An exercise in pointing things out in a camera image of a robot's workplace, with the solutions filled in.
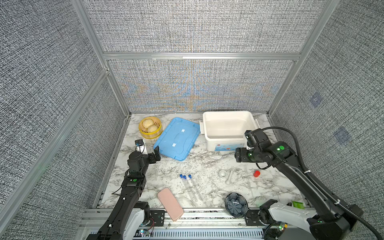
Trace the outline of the red bottle cap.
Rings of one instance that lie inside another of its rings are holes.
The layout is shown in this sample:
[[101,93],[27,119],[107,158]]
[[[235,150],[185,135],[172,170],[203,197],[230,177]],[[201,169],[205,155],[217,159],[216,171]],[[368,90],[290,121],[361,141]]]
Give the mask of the red bottle cap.
[[260,176],[260,174],[261,174],[260,171],[255,171],[255,172],[254,172],[254,177],[255,177],[255,178],[258,178],[258,177]]

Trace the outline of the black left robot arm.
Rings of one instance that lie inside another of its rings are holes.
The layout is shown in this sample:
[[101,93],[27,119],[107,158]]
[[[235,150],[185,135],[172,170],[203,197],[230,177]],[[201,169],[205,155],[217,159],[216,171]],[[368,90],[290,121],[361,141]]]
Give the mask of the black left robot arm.
[[150,164],[161,160],[159,147],[145,154],[136,150],[129,155],[129,169],[121,184],[119,199],[110,216],[95,234],[88,240],[132,240],[141,224],[150,220],[149,203],[139,201],[145,185],[146,172]]

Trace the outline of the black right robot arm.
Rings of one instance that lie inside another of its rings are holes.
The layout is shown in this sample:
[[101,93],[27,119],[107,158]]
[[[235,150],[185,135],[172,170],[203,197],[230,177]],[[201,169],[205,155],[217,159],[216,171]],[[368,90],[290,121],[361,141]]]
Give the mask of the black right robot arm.
[[260,206],[259,220],[265,225],[287,223],[312,234],[316,240],[342,240],[355,227],[357,220],[348,211],[362,216],[357,205],[346,202],[329,193],[305,166],[299,153],[285,142],[271,143],[262,129],[245,131],[247,147],[237,148],[238,163],[266,163],[286,176],[307,198],[314,211],[302,213],[300,209],[285,206],[277,200],[269,200]]

